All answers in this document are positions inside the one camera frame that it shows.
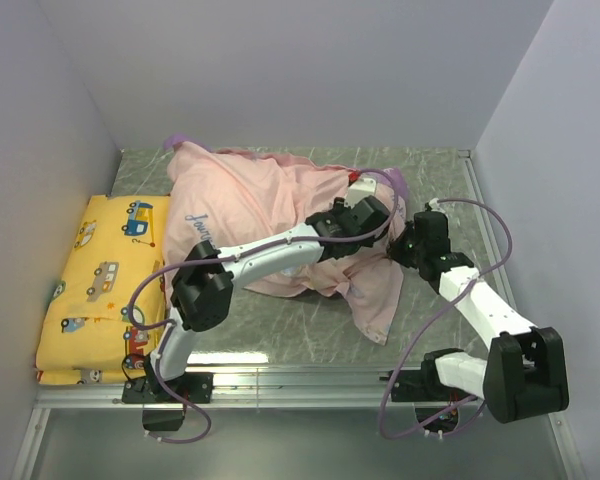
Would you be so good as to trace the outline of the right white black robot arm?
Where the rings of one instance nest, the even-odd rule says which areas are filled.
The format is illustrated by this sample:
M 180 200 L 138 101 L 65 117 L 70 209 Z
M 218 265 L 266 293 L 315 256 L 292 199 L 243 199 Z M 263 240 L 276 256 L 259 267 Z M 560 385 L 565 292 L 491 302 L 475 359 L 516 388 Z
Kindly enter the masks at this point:
M 389 249 L 392 260 L 418 271 L 469 323 L 488 349 L 479 359 L 459 348 L 425 354 L 419 370 L 392 382 L 394 401 L 485 401 L 501 423 L 565 410 L 570 401 L 564 343 L 552 327 L 538 327 L 514 310 L 463 253 L 453 251 L 449 221 L 418 212 Z

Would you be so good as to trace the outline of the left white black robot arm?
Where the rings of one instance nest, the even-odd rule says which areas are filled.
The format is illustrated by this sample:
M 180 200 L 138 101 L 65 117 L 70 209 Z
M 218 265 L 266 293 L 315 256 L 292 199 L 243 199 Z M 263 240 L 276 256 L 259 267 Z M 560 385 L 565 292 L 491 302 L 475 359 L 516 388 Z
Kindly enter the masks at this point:
M 337 198 L 331 209 L 309 216 L 282 233 L 248 244 L 215 248 L 203 241 L 186 259 L 150 274 L 133 292 L 128 306 L 153 280 L 171 280 L 172 316 L 155 324 L 164 329 L 157 348 L 144 360 L 146 390 L 159 402 L 180 400 L 183 377 L 198 333 L 228 316 L 233 293 L 286 269 L 340 259 L 370 248 L 382 238 L 395 215 L 374 196 L 348 206 Z

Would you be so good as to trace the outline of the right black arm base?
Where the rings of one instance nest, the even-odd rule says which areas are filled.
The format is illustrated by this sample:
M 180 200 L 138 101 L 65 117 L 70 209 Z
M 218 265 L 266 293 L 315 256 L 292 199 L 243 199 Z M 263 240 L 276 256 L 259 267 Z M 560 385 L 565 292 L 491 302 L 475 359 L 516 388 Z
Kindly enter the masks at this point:
M 384 419 L 386 406 L 410 403 L 414 407 L 415 424 L 405 432 L 391 434 L 390 438 L 403 438 L 406 434 L 420 433 L 424 436 L 435 436 L 444 439 L 461 432 L 471 425 L 485 408 L 485 404 L 464 422 L 461 422 L 460 407 L 476 399 L 463 390 L 429 382 L 421 370 L 401 370 L 394 381 L 391 381 L 393 371 L 381 374 L 379 379 L 386 383 L 386 401 L 379 412 L 378 420 Z

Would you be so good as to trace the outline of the pink purple Elsa pillowcase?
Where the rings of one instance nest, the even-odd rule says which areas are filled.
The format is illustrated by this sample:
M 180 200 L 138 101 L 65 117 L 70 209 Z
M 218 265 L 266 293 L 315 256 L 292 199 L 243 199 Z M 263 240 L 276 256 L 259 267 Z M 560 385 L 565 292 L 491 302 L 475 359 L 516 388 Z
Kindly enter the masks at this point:
M 173 188 L 162 246 L 168 265 L 184 261 L 201 241 L 216 248 L 237 246 L 302 223 L 345 197 L 353 172 L 290 153 L 212 152 L 184 136 L 170 138 L 166 146 L 174 151 L 167 167 Z M 399 182 L 397 189 L 380 175 L 371 176 L 378 198 L 397 210 L 387 237 L 353 256 L 269 275 L 248 290 L 275 297 L 307 290 L 340 294 L 361 333 L 385 344 L 403 284 L 402 269 L 387 257 L 386 246 L 405 227 L 407 198 L 402 175 L 394 168 L 387 172 Z

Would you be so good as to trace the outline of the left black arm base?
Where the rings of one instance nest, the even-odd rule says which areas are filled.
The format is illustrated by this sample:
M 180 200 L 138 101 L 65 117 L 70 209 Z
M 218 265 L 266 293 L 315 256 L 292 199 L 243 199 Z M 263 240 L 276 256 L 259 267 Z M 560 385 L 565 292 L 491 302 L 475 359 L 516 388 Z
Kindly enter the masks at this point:
M 167 384 L 176 394 L 194 404 L 209 404 L 214 386 L 211 372 L 185 373 Z M 186 413 L 183 403 L 164 391 L 161 386 L 154 391 L 145 377 L 127 380 L 122 391 L 124 405 L 142 406 L 142 426 L 149 433 L 177 432 L 184 423 Z

